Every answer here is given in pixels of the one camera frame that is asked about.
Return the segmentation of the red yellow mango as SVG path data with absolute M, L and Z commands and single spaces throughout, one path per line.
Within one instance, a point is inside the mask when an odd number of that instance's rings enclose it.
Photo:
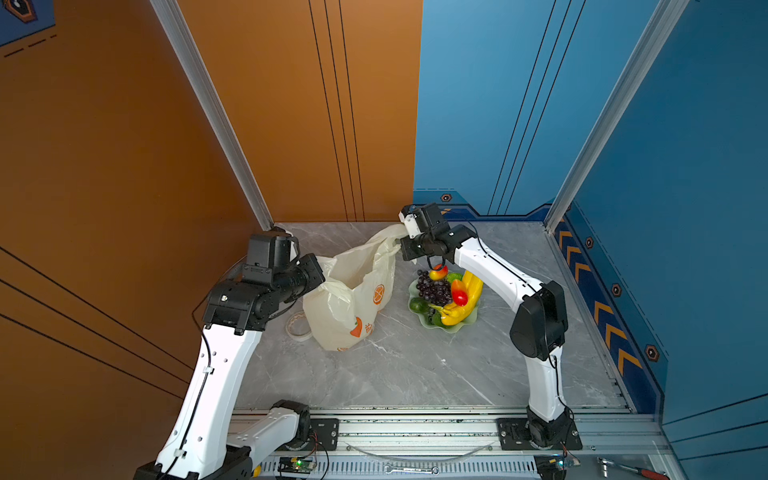
M 432 281 L 441 281 L 445 279 L 448 274 L 449 274 L 448 267 L 446 265 L 441 264 L 431 269 L 428 273 L 428 276 Z

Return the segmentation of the cream plastic bag orange print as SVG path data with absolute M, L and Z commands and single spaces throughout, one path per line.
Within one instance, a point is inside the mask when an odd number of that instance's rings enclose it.
M 311 334 L 327 351 L 345 351 L 368 337 L 393 293 L 400 239 L 395 224 L 366 243 L 333 257 L 317 258 L 325 281 L 303 297 Z

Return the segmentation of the yellow banana bunch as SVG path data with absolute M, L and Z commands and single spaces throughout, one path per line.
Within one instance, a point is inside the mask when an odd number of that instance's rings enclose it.
M 440 306 L 429 303 L 429 306 L 441 316 L 441 323 L 453 327 L 466 320 L 475 310 L 482 296 L 484 283 L 469 270 L 450 282 L 451 302 Z

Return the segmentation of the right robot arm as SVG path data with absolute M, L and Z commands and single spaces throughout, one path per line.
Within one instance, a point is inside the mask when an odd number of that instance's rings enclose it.
M 526 426 L 538 449 L 583 447 L 575 414 L 566 404 L 561 356 L 568 330 L 563 287 L 538 280 L 497 256 L 474 228 L 451 226 L 438 205 L 407 205 L 399 213 L 407 235 L 400 239 L 406 261 L 438 257 L 469 275 L 464 283 L 490 287 L 514 314 L 509 337 L 524 358 L 529 384 Z

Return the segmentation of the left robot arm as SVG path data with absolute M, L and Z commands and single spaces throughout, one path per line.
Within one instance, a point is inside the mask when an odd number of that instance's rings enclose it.
M 312 253 L 282 228 L 253 235 L 240 279 L 217 283 L 207 297 L 197 364 L 181 410 L 157 458 L 137 479 L 250 479 L 279 447 L 303 445 L 310 433 L 307 405 L 275 403 L 244 433 L 230 422 L 248 363 L 267 324 L 324 281 Z

